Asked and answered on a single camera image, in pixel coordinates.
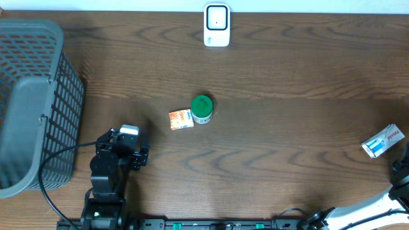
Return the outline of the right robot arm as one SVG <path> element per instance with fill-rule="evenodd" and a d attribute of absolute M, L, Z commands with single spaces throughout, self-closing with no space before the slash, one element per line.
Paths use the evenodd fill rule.
<path fill-rule="evenodd" d="M 408 223 L 408 146 L 392 164 L 390 186 L 381 194 L 352 206 L 319 211 L 300 229 L 378 229 Z"/>

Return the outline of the orange snack packet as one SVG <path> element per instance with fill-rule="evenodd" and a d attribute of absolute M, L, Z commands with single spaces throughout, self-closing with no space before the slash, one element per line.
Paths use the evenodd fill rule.
<path fill-rule="evenodd" d="M 169 113 L 171 130 L 179 130 L 194 126 L 194 120 L 190 109 Z"/>

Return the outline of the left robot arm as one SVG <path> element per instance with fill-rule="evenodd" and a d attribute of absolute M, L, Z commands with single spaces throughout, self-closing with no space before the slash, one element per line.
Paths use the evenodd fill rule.
<path fill-rule="evenodd" d="M 82 229 L 139 229 L 139 223 L 125 206 L 130 171 L 148 161 L 150 147 L 139 138 L 139 128 L 122 125 L 100 136 L 91 159 L 92 188 L 86 193 L 81 216 Z"/>

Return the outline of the green lid jar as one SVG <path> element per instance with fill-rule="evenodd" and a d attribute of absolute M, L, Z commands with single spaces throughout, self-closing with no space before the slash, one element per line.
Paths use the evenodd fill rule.
<path fill-rule="evenodd" d="M 213 102 L 206 95 L 196 96 L 191 103 L 193 120 L 201 125 L 208 123 L 213 116 Z"/>

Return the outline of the white Panadol box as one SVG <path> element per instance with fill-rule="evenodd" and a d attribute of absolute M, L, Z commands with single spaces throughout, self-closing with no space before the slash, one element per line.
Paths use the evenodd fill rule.
<path fill-rule="evenodd" d="M 364 141 L 361 146 L 371 158 L 377 158 L 404 137 L 403 132 L 395 124 L 389 124 L 381 132 Z"/>

